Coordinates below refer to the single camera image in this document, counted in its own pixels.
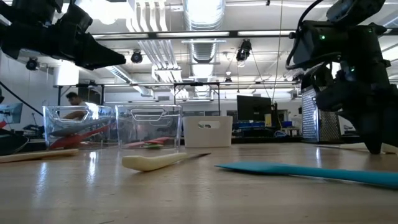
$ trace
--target black cable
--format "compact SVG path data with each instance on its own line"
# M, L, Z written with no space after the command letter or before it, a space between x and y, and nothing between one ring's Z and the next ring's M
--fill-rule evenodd
M303 62L303 63L299 63L296 65L290 65L290 61L292 60L293 54L296 52L297 47L299 46L299 40L301 38L301 26L303 23L303 20L305 18L305 16L307 16L307 14L315 7L317 6L319 3L321 3L323 0L316 0L315 2L313 2L304 12L303 14L300 16L300 19L298 20L297 23L297 29L296 29L296 37L294 39L294 45L293 45L293 49L290 51L289 56L287 56L287 60L286 60L286 69L288 70L293 70L296 68L300 68L303 65L306 65L307 63L311 62L311 60L307 61L307 62Z
M14 92L12 92L10 89L8 89L8 87L3 84L3 82L0 81L0 85L7 90L9 93L11 93L12 96L14 96L15 98L17 98L19 101L21 101L23 104L25 104L27 107L29 107L30 109L34 110L36 113L38 113L39 115L43 116L43 114L38 111L37 109L35 109L33 106L31 106L30 104L26 103L23 99L21 99L19 96L17 96Z

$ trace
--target ceiling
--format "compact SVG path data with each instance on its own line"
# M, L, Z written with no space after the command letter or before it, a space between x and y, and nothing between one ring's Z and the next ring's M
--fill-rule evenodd
M112 1L110 4L120 4L121 1ZM306 0L289 0L276 1L271 0L270 6L264 5L265 1L233 1L226 0L226 9L221 30L294 30L297 21L303 11L313 1ZM333 4L334 0L324 0L320 7L313 9L306 19L324 21L328 7ZM166 5L166 21L169 31L185 30L182 1L167 0ZM364 22L369 24L375 22L388 27L398 27L398 2L395 0L387 0L381 12L372 16ZM120 7L119 17L123 17L123 7ZM149 13L147 13L147 21L149 23ZM89 27L88 32L92 34L107 32L129 32L126 27L126 20L117 19L114 24L104 25L99 19L95 19L93 25ZM216 62L213 76L209 81L222 81L227 71L231 72L234 82L250 82L260 80L291 80L294 73L285 69L285 61L289 51L292 48L293 41L283 37L269 38L253 38L251 39L253 54L247 59L243 68L237 67L235 53L241 44L242 39L225 39L226 42L218 44ZM385 36L379 39L382 50L389 49L394 45L398 45L397 36ZM190 66L190 56L188 44L181 43L181 40L171 40L172 48L177 59L178 65L182 69L182 78L188 79L192 76ZM129 75L137 82L153 83L155 80L151 77L152 64L146 57L145 52L143 62L133 64L130 61L132 51L139 49L136 40L115 40L101 41L100 44L105 45L126 56L127 63L121 67L129 73ZM398 58L398 47L388 51L385 57L393 60L392 67L388 69L391 76L398 76L398 62L394 61ZM47 57L40 57L42 63L49 66L58 66L59 62ZM81 70L81 79L95 79L97 83L113 83L115 77L106 69L97 69L95 71Z

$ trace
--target computer monitor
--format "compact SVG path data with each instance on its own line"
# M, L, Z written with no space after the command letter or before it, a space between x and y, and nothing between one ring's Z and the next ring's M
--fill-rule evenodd
M237 96L238 120L264 121L266 114L272 113L271 99L258 96Z
M19 124L21 122L21 115L22 103L0 105L0 122L5 121L7 124Z

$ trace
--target wooden table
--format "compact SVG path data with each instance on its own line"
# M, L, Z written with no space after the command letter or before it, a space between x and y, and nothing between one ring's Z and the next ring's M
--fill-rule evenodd
M398 171L396 155L299 143L189 152L206 151L212 154L148 173L123 168L121 157L133 151L115 149L1 164L0 223L398 223L396 190L213 167L257 160Z

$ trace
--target wooden stick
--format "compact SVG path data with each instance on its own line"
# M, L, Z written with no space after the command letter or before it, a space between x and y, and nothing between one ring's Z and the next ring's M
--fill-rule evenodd
M14 155L9 155L9 156L1 156L0 163L26 161L26 160L32 160L32 159L43 159L43 158L55 157L55 156L74 156L74 155L78 154L78 152L79 152L78 149L28 152L28 153L14 154Z

